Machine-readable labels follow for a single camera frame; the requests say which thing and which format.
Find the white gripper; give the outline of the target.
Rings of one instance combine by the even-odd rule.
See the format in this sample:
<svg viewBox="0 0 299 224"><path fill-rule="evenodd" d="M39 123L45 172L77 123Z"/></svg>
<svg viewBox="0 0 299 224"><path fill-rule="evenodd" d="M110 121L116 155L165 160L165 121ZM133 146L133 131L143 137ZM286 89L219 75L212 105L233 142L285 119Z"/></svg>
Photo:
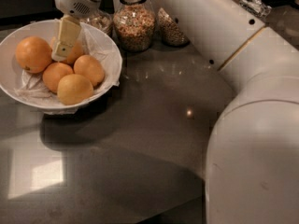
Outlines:
<svg viewBox="0 0 299 224"><path fill-rule="evenodd" d="M55 5L65 15L59 20L51 57L61 62L67 58L78 40L81 26L76 18L88 17L99 6L99 0L55 0Z"/></svg>

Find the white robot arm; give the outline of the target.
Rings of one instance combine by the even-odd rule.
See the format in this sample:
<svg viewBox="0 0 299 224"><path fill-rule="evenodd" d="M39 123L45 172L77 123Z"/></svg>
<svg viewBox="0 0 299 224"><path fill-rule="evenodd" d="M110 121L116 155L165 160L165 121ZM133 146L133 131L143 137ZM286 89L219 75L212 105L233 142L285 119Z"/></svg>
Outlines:
<svg viewBox="0 0 299 224"><path fill-rule="evenodd" d="M206 224L299 224L298 53L232 0L156 0L192 46L128 55L121 86L45 119L61 221L136 223L198 197Z"/></svg>

